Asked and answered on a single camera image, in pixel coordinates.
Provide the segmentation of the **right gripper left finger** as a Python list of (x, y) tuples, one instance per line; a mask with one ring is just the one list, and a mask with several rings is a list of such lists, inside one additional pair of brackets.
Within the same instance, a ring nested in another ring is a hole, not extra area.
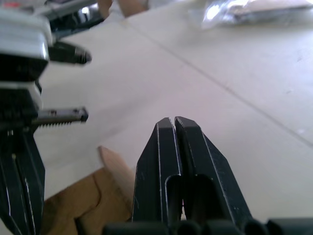
[(136, 165), (133, 221), (175, 223), (182, 213), (182, 166), (171, 119), (158, 121)]

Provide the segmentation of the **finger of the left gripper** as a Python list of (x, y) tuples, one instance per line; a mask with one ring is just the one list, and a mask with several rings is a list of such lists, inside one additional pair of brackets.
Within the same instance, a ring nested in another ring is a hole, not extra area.
[(32, 120), (31, 127), (36, 130), (38, 127), (70, 125), (73, 122), (85, 123), (88, 118), (89, 114), (85, 107), (45, 109), (40, 110), (38, 117)]
[(50, 61), (84, 65), (92, 61), (92, 55), (85, 48), (57, 41), (48, 47)]

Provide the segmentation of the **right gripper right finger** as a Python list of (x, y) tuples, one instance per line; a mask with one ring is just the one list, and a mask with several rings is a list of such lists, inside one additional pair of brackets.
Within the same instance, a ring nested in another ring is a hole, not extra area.
[(252, 215), (224, 155), (185, 117), (175, 118), (183, 167), (184, 210), (187, 219), (204, 223), (229, 220), (245, 223)]

